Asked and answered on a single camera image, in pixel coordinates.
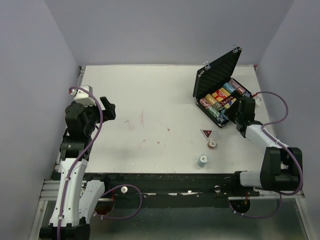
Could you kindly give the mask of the light blue chip stack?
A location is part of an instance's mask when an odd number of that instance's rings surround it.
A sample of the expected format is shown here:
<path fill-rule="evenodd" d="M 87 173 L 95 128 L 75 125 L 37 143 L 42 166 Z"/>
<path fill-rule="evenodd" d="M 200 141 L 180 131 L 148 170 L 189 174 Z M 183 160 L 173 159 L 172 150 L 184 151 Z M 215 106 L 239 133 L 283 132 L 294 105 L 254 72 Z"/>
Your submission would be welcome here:
<path fill-rule="evenodd" d="M 233 94 L 234 92 L 236 92 L 237 90 L 228 82 L 226 82 L 223 85 L 223 88 L 229 93 L 229 94 Z"/>
<path fill-rule="evenodd" d="M 207 162 L 208 162 L 208 157 L 205 154 L 202 154 L 198 157 L 196 163 L 200 168 L 203 168 L 207 164 Z"/>
<path fill-rule="evenodd" d="M 221 114 L 226 118 L 229 119 L 229 110 L 228 109 L 224 109 L 221 111 Z"/>

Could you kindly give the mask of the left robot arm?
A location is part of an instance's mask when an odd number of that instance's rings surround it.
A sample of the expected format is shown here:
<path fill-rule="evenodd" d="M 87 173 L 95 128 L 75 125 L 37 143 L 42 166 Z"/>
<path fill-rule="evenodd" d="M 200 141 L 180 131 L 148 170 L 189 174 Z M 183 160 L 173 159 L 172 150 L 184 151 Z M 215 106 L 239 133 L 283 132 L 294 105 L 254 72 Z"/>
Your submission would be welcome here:
<path fill-rule="evenodd" d="M 116 106 L 106 97 L 100 101 L 103 110 L 94 103 L 84 105 L 73 101 L 65 109 L 66 131 L 60 144 L 60 183 L 57 199 L 48 226 L 41 227 L 41 240 L 87 240 L 90 219 L 99 198 L 107 197 L 111 185 L 104 177 L 83 183 L 93 146 L 96 126 L 116 118 Z"/>

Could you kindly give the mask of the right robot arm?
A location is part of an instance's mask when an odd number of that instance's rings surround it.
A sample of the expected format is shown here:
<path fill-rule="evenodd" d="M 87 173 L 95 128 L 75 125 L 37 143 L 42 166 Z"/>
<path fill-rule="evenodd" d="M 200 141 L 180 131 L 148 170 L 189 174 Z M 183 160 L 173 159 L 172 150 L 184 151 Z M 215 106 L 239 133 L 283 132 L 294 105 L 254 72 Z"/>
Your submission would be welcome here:
<path fill-rule="evenodd" d="M 227 111 L 228 118 L 236 124 L 242 137 L 264 154 L 259 171 L 236 171 L 233 174 L 230 191 L 241 196 L 248 188 L 257 188 L 295 195 L 303 187 L 302 151 L 282 143 L 266 130 L 264 124 L 255 120 L 255 105 L 252 97 L 241 97 Z"/>

